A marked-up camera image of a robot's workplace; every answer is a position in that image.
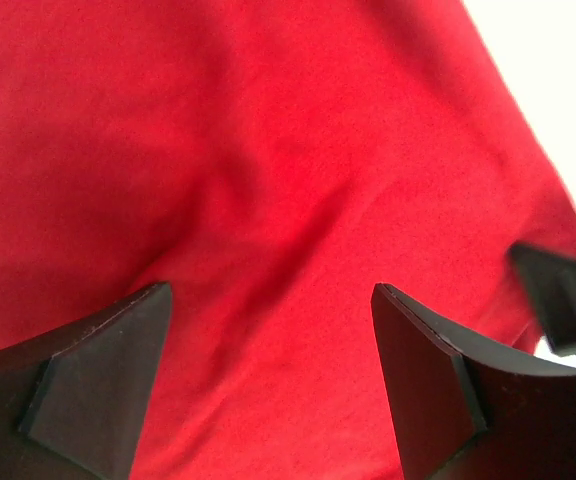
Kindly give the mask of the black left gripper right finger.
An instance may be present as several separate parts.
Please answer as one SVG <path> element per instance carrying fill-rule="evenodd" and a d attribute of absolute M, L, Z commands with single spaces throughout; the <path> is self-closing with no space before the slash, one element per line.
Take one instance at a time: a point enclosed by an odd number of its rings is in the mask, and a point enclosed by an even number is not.
<path fill-rule="evenodd" d="M 576 479 L 576 368 L 508 347 L 396 288 L 371 300 L 408 479 Z"/>

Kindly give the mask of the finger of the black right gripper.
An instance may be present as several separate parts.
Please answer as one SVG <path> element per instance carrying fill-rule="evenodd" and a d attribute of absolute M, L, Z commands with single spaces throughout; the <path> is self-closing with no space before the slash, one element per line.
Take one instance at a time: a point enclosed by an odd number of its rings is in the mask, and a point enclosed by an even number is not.
<path fill-rule="evenodd" d="M 576 258 L 525 243 L 509 257 L 551 352 L 576 357 Z"/>

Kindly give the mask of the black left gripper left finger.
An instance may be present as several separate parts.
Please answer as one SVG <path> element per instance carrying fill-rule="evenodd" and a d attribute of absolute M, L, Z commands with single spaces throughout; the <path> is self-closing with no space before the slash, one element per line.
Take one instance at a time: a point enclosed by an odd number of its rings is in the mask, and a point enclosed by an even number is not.
<path fill-rule="evenodd" d="M 126 479 L 172 311 L 167 283 L 0 350 L 0 479 Z"/>

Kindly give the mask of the dark red t shirt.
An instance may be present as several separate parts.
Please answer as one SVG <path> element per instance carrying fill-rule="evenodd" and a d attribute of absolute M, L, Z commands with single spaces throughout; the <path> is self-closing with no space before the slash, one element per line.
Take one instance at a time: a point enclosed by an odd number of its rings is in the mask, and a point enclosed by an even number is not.
<path fill-rule="evenodd" d="M 393 284 L 540 332 L 576 209 L 459 1 L 0 1 L 0 348 L 166 281 L 136 479 L 398 479 Z"/>

